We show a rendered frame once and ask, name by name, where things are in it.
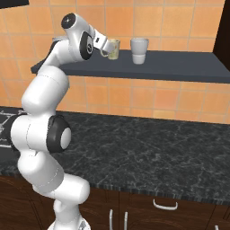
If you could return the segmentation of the dark wood tall cabinet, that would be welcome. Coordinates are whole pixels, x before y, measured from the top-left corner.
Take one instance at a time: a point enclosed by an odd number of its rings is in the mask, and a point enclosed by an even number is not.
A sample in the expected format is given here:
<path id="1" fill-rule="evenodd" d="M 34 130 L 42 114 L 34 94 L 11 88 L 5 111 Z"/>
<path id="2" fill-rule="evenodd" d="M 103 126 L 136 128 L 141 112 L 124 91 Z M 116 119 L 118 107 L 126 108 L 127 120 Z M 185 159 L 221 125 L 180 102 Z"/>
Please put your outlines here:
<path id="1" fill-rule="evenodd" d="M 230 0 L 225 0 L 213 53 L 230 71 Z"/>

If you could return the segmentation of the white cup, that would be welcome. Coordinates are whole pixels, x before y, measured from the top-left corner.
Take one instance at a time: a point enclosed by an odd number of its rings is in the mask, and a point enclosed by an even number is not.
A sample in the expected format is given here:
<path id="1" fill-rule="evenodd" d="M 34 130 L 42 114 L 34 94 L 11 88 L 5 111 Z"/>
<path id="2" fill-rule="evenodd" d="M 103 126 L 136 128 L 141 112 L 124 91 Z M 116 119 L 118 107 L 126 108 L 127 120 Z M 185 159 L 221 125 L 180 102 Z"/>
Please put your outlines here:
<path id="1" fill-rule="evenodd" d="M 133 63 L 142 65 L 146 59 L 146 52 L 149 44 L 149 39 L 133 38 L 130 41 Z"/>

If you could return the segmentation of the dark wood cupboard door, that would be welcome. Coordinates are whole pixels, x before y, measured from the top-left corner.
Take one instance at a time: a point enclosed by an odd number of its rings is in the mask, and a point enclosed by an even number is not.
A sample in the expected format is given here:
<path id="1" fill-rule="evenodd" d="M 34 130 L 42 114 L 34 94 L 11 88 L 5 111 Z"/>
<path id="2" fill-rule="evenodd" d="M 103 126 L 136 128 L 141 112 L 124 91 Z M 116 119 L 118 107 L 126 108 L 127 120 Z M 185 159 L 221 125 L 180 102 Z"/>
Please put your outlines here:
<path id="1" fill-rule="evenodd" d="M 208 225 L 208 219 L 202 217 L 144 210 L 136 212 L 135 209 L 126 211 L 128 211 L 128 230 L 206 230 Z M 124 230 L 124 214 L 119 218 L 119 230 Z"/>
<path id="2" fill-rule="evenodd" d="M 230 230 L 230 206 L 216 205 L 210 219 L 211 230 L 215 230 L 215 225 L 219 230 Z"/>
<path id="3" fill-rule="evenodd" d="M 3 195 L 0 198 L 0 230 L 47 230 L 54 222 L 54 201 L 35 195 Z M 91 188 L 88 200 L 79 206 L 80 212 L 92 230 L 119 230 L 119 193 Z"/>

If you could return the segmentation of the dark grey wall shelf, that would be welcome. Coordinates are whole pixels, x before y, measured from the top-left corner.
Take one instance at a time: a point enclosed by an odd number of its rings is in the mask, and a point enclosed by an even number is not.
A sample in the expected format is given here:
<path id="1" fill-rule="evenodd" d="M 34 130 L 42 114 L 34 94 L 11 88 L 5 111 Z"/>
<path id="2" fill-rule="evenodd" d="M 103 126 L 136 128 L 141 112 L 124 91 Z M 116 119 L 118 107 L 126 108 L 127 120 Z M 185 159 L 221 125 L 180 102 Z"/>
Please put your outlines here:
<path id="1" fill-rule="evenodd" d="M 93 49 L 89 60 L 60 68 L 67 75 L 230 84 L 230 71 L 207 52 L 148 50 L 145 62 L 137 65 L 130 50 L 120 50 L 118 59 L 109 60 Z"/>

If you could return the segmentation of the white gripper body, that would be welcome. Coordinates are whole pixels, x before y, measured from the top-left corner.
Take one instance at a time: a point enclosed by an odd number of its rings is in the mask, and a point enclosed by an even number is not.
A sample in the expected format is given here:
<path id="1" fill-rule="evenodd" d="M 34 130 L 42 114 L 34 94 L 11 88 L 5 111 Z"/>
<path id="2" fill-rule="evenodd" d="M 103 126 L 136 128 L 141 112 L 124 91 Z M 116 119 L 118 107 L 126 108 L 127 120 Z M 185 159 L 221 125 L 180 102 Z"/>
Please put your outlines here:
<path id="1" fill-rule="evenodd" d="M 115 45 L 111 40 L 106 40 L 102 47 L 102 51 L 105 52 L 112 52 L 114 49 L 115 49 Z"/>

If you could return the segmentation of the dark wall cabinet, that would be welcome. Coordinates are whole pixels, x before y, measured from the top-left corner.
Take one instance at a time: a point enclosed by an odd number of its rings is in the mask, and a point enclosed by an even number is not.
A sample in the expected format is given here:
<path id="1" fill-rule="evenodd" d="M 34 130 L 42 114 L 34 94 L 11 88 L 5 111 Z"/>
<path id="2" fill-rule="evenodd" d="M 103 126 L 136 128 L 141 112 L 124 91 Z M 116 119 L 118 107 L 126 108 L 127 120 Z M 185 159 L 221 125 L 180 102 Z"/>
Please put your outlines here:
<path id="1" fill-rule="evenodd" d="M 29 0 L 0 0 L 0 9 L 29 5 Z"/>

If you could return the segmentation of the cream glass mug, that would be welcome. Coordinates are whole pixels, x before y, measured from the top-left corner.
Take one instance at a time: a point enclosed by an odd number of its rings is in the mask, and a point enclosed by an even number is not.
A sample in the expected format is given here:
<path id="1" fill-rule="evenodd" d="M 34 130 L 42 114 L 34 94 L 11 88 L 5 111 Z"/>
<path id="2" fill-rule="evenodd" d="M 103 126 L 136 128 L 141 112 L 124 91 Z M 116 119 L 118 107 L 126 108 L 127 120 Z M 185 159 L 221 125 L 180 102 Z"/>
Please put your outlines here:
<path id="1" fill-rule="evenodd" d="M 108 53 L 106 51 L 101 51 L 101 55 L 104 58 L 108 58 L 110 60 L 116 60 L 119 58 L 119 45 L 120 45 L 120 40 L 116 40 L 116 39 L 110 39 L 110 42 L 113 44 L 114 46 L 114 50 L 111 53 Z"/>

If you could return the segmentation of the dark wood drawer front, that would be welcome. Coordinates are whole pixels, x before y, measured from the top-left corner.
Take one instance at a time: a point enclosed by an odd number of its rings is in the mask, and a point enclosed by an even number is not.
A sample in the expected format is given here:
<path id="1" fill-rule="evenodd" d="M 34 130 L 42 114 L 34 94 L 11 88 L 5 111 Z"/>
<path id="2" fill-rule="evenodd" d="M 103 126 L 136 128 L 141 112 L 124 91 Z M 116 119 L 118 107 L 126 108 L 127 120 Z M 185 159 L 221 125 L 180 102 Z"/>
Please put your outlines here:
<path id="1" fill-rule="evenodd" d="M 53 200 L 36 193 L 23 177 L 14 178 L 0 175 L 0 198 L 25 199 L 39 202 L 48 212 L 53 208 Z M 79 208 L 81 210 L 87 208 L 93 211 L 118 210 L 119 193 L 112 190 L 91 188 L 88 200 L 80 205 Z"/>
<path id="2" fill-rule="evenodd" d="M 213 204 L 205 204 L 196 201 L 188 201 L 182 199 L 164 198 L 159 196 L 150 196 L 144 194 L 135 194 L 130 192 L 121 192 L 119 194 L 120 204 L 136 209 L 143 209 L 147 211 L 161 211 L 166 213 L 189 213 L 195 215 L 196 213 L 211 213 L 214 209 Z M 155 208 L 153 205 L 153 199 L 158 205 L 167 207 L 174 207 L 175 203 L 178 202 L 178 208 L 174 211 L 161 210 Z"/>

